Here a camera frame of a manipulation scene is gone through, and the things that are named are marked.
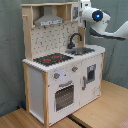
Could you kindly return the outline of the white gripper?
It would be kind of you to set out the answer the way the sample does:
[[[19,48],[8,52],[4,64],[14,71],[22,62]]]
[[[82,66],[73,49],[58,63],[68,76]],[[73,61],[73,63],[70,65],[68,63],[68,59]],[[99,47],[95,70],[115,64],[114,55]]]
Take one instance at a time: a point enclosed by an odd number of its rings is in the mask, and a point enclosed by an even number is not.
[[[90,7],[90,0],[78,0],[78,26],[86,27],[86,23],[82,20],[82,12],[86,7]]]

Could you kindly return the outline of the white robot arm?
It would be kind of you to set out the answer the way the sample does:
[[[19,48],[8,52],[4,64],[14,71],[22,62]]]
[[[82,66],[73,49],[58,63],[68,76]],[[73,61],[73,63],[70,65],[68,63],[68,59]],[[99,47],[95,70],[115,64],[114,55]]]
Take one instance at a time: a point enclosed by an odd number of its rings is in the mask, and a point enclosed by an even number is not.
[[[78,0],[78,26],[86,27],[86,21],[92,22],[89,33],[94,37],[126,40],[128,39],[128,21],[117,31],[106,32],[107,25],[111,19],[109,13],[91,6],[90,0]]]

